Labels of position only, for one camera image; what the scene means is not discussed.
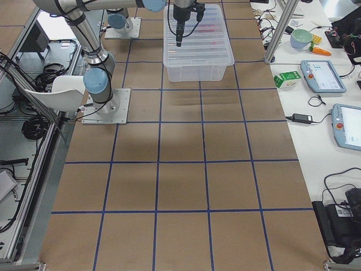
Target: white table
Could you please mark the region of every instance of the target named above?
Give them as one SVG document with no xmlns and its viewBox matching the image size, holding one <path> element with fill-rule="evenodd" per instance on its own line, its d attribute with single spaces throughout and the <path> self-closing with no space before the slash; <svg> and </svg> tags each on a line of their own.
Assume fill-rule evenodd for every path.
<svg viewBox="0 0 361 271">
<path fill-rule="evenodd" d="M 345 65 L 336 65 L 335 69 L 340 75 L 347 74 L 350 71 L 350 67 Z M 302 74 L 300 65 L 272 65 L 271 70 L 274 75 L 286 71 L 298 71 Z M 311 115 L 314 121 L 321 121 L 326 114 L 330 113 L 335 103 L 361 106 L 361 90 L 355 83 L 360 71 L 361 68 L 357 66 L 351 75 L 342 80 L 347 88 L 347 92 L 342 96 L 323 98 L 326 106 L 311 107 L 307 104 L 307 101 L 316 94 L 307 86 L 305 80 L 301 80 L 292 88 L 278 89 L 285 116 L 301 113 Z M 322 191 L 324 190 L 323 178 L 326 175 L 341 172 L 351 167 L 361 167 L 361 152 L 338 147 L 333 138 L 331 122 L 330 116 L 316 125 L 288 122 L 312 201 L 321 200 Z M 328 180 L 328 185 L 329 187 L 335 187 L 349 182 L 356 187 L 360 187 L 361 171 L 332 177 Z M 345 200 L 345 191 L 349 188 L 351 187 L 334 190 L 333 193 L 336 199 Z M 325 203 L 331 202 L 330 197 L 327 196 L 325 199 Z"/>
<path fill-rule="evenodd" d="M 278 21 L 280 19 L 282 8 L 278 2 L 278 0 L 270 0 L 269 4 L 259 4 L 259 3 L 251 3 L 252 8 L 266 10 L 268 8 L 273 8 L 275 2 L 277 1 L 277 5 L 274 8 L 275 12 L 271 14 L 275 16 L 275 19 Z M 305 14 L 304 17 L 296 19 L 293 18 L 292 20 L 298 21 L 298 27 L 292 27 L 294 29 L 305 29 L 311 30 L 317 26 L 323 27 L 330 27 L 331 23 L 328 20 L 326 14 L 323 11 L 323 7 L 320 4 L 319 0 L 313 0 L 311 3 L 304 3 L 299 2 L 298 7 L 300 7 Z M 277 27 L 277 22 L 274 20 L 270 21 L 274 27 Z M 262 24 L 262 27 L 268 27 L 270 24 L 265 21 Z M 309 59 L 309 60 L 316 60 L 316 59 L 329 59 L 335 65 L 351 65 L 350 61 L 344 52 L 343 49 L 334 49 L 329 44 L 327 37 L 325 35 L 325 31 L 328 28 L 319 28 L 313 29 L 311 32 L 317 36 L 322 38 L 322 42 L 317 45 L 322 49 L 325 49 L 332 53 L 332 56 L 322 56 L 313 54 L 309 51 L 309 46 L 306 46 L 301 49 L 295 49 L 290 44 L 290 35 L 284 34 L 281 38 L 281 43 L 278 45 L 278 48 L 275 52 L 275 62 L 273 64 L 299 64 L 302 60 Z"/>
</svg>

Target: metal mounting plate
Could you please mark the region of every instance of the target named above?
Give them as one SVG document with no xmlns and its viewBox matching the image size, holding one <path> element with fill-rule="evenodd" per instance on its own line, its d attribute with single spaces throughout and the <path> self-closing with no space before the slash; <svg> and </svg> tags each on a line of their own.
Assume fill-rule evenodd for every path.
<svg viewBox="0 0 361 271">
<path fill-rule="evenodd" d="M 83 124 L 92 124 L 92 125 L 104 125 L 104 124 L 126 124 L 128 109 L 129 109 L 129 101 L 130 101 L 130 89 L 114 89 L 114 95 L 118 95 L 118 99 L 120 100 L 120 105 L 118 111 L 111 115 L 108 119 L 105 119 L 104 116 L 100 116 L 97 113 L 94 113 L 88 117 L 84 117 L 82 119 Z M 93 99 L 91 96 L 88 96 L 87 103 L 92 103 Z M 95 111 L 94 107 L 86 107 L 84 111 L 84 115 L 91 114 Z"/>
<path fill-rule="evenodd" d="M 129 40 L 132 38 L 139 38 L 140 32 L 140 24 L 142 22 L 141 18 L 130 18 L 133 23 L 133 29 L 128 33 L 118 33 L 115 32 L 113 28 L 107 29 L 105 33 L 105 38 L 108 40 L 115 40 L 115 39 L 123 39 Z"/>
</svg>

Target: transparent plastic bin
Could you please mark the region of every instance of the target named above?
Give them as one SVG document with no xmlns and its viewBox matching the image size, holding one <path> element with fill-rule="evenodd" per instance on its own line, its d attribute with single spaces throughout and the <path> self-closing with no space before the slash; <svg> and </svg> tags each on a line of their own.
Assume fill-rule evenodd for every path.
<svg viewBox="0 0 361 271">
<path fill-rule="evenodd" d="M 235 60 L 224 23 L 222 10 L 218 5 L 205 5 L 204 17 L 196 30 L 177 47 L 175 35 L 168 28 L 168 7 L 164 8 L 163 63 L 171 82 L 219 81 Z M 169 6 L 169 22 L 175 33 L 177 21 L 173 19 L 173 5 Z M 186 22 L 184 35 L 196 25 L 196 13 Z"/>
</svg>

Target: yellow object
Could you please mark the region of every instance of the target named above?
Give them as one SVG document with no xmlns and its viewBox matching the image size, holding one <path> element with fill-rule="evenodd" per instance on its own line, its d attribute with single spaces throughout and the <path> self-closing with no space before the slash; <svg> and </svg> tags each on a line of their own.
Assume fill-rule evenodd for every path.
<svg viewBox="0 0 361 271">
<path fill-rule="evenodd" d="M 320 36 L 312 34 L 312 41 L 314 44 L 318 45 L 322 42 L 322 38 Z"/>
</svg>

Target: brown cardboard floor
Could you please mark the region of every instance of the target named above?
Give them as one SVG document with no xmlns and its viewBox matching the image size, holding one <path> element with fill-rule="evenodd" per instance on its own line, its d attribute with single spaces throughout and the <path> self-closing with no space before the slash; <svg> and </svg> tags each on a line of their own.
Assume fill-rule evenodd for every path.
<svg viewBox="0 0 361 271">
<path fill-rule="evenodd" d="M 218 2 L 236 63 L 168 81 L 162 14 L 104 41 L 125 126 L 77 124 L 40 260 L 51 271 L 313 271 L 327 258 L 249 3 Z"/>
</svg>

